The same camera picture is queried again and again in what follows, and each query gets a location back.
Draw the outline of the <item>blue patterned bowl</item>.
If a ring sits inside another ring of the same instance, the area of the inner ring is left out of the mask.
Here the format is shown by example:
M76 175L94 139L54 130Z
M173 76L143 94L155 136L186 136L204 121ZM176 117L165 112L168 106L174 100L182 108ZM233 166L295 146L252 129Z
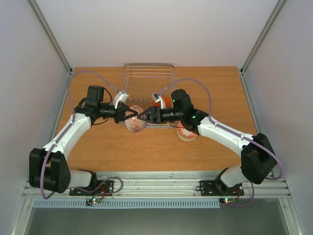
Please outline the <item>blue patterned bowl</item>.
M139 114L144 111L144 109L138 105L132 105L130 108L132 110L137 111ZM138 133L144 130L146 125L147 125L147 122L137 119L136 116L125 120L125 123L124 123L124 127L132 133Z

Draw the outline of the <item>wire dish rack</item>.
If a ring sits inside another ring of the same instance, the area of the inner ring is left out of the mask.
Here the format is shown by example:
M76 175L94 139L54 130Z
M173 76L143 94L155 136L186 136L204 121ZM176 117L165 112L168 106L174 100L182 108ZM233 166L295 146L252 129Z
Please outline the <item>wire dish rack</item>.
M161 92L175 80L175 67L172 64L126 64L121 80L121 90L129 95L126 105L141 107L138 113L151 106L160 106L160 102L154 103L153 94Z

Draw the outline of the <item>red patterned bowl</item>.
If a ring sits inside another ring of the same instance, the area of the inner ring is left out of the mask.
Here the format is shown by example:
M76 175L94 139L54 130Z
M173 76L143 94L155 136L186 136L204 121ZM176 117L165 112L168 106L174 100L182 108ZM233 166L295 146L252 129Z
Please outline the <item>red patterned bowl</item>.
M185 129L181 123L181 121L177 122L177 128L176 128L177 133L180 133L181 135L196 135L194 132L188 131L187 129Z

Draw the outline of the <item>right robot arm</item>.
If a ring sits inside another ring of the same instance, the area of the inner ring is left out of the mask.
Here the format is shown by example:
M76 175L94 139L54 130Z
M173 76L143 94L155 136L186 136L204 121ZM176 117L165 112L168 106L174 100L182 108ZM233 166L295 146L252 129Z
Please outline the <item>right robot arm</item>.
M171 108L151 106L137 118L153 124L180 121L189 132L210 138L235 152L241 163L224 169L215 179L220 194L227 194L235 185L244 182L261 184L277 165L278 160L264 134L249 135L218 122L210 114L194 108L183 89L173 91L171 98Z

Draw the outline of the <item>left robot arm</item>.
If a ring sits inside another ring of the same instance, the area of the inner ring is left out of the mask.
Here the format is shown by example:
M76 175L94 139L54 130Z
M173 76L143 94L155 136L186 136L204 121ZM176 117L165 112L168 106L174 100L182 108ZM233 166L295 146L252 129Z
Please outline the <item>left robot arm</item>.
M40 189L43 199L51 197L45 191L54 194L81 188L87 195L98 191L99 183L93 172L69 169L67 159L70 152L98 119L112 118L115 123L120 123L138 114L126 105L129 95L125 91L111 96L110 102L103 101L105 92L107 89L102 86L89 86L87 96L72 107L72 115L61 131L44 147L31 150L29 184Z

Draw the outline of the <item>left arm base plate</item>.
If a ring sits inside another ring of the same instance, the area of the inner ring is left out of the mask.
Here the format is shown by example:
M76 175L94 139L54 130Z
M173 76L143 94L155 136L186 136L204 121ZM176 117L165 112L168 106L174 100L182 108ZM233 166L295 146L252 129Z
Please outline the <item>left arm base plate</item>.
M99 185L101 181L97 181L93 185L89 185L88 187L84 187L82 190L73 188L70 189L69 195L70 196L94 196L96 194L103 194L105 193L105 196L109 196L110 193L114 190L114 181L108 180L104 184L102 184L97 190L95 190Z

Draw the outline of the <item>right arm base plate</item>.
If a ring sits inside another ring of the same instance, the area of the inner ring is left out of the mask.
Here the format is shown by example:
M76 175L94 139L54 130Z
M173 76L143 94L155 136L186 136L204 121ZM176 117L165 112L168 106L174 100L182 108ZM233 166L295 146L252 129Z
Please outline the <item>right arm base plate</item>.
M214 180L201 180L197 190L201 196L244 196L242 184L237 184L233 188L226 189L225 192L219 191Z

